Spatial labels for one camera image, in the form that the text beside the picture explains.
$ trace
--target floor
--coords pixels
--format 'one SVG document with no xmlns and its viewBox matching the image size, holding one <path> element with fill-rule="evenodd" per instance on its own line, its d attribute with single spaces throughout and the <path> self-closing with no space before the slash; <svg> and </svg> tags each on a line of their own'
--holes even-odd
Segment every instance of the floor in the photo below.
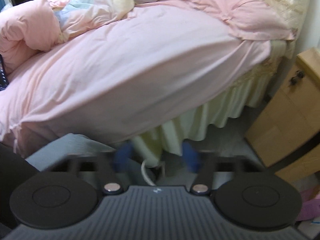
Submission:
<svg viewBox="0 0 320 240">
<path fill-rule="evenodd" d="M 245 107 L 242 115 L 236 119 L 229 119 L 224 128 L 217 128 L 210 125 L 206 138 L 203 141 L 188 141 L 193 148 L 197 150 L 212 151 L 225 157 L 244 155 L 254 162 L 261 164 L 256 154 L 244 140 L 244 134 L 266 104 L 267 103 L 263 102 L 258 108 Z M 186 185 L 189 189 L 196 175 L 188 172 L 182 158 L 165 153 L 163 160 L 166 163 L 166 176 L 161 178 L 157 184 Z M 230 180 L 231 176 L 232 174 L 230 172 L 219 172 L 215 177 L 213 187 L 218 188 L 221 184 Z"/>
</svg>

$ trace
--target ruffled cream bed skirt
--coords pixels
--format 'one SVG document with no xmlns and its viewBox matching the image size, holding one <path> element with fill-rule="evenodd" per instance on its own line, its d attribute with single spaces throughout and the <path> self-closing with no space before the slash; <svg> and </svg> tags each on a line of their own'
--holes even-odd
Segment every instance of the ruffled cream bed skirt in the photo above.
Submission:
<svg viewBox="0 0 320 240">
<path fill-rule="evenodd" d="M 227 124 L 228 118 L 239 117 L 244 106 L 257 107 L 278 63 L 277 60 L 255 66 L 208 103 L 132 138 L 135 150 L 151 167 L 158 164 L 162 150 L 181 156 L 184 139 L 201 141 L 205 138 L 209 124 L 222 128 Z"/>
</svg>

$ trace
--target metal bolt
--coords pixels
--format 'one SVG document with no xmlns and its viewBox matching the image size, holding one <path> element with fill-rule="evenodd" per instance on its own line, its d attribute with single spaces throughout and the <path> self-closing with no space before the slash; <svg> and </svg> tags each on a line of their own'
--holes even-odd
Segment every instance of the metal bolt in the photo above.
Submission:
<svg viewBox="0 0 320 240">
<path fill-rule="evenodd" d="M 118 183 L 108 183 L 104 185 L 104 189 L 109 192 L 118 191 L 120 188 L 121 186 Z"/>
<path fill-rule="evenodd" d="M 208 186 L 204 184 L 196 184 L 192 189 L 197 193 L 205 193 L 209 190 Z"/>
</svg>

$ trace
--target blue curtain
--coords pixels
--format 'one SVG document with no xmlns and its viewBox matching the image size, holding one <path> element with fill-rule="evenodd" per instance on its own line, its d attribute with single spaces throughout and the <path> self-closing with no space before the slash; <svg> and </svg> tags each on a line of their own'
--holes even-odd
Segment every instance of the blue curtain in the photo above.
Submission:
<svg viewBox="0 0 320 240">
<path fill-rule="evenodd" d="M 0 0 L 0 11 L 5 6 L 4 0 Z"/>
</svg>

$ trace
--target black circular disc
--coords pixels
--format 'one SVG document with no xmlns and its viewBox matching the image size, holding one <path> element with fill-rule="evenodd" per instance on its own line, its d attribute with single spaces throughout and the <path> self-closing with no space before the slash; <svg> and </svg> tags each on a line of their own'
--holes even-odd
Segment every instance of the black circular disc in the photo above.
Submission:
<svg viewBox="0 0 320 240">
<path fill-rule="evenodd" d="M 14 190 L 10 208 L 22 224 L 55 229 L 83 220 L 97 202 L 95 189 L 74 175 L 41 172 Z"/>
<path fill-rule="evenodd" d="M 292 224 L 302 206 L 301 196 L 294 187 L 265 172 L 235 177 L 216 191 L 214 202 L 232 222 L 270 231 Z"/>
</svg>

